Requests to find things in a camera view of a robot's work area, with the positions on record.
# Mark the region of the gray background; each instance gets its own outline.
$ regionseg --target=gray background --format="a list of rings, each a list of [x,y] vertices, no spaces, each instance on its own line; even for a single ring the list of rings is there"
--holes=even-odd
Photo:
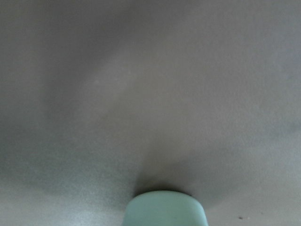
[[[301,225],[300,12],[1,1],[0,225],[119,226],[152,189],[212,226]]]

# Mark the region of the gray surface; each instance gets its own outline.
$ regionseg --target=gray surface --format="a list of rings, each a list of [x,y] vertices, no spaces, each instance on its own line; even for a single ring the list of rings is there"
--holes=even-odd
[[[301,225],[301,2],[2,1],[0,225]]]

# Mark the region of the mint green plastic object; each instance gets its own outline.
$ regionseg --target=mint green plastic object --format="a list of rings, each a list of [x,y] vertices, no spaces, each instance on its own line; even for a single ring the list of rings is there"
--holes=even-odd
[[[135,197],[122,226],[208,226],[201,204],[180,192],[155,191]]]

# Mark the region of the light green object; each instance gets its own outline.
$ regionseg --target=light green object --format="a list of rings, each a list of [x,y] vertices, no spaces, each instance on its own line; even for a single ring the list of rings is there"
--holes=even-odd
[[[180,192],[155,191],[135,197],[122,226],[208,226],[201,204]]]

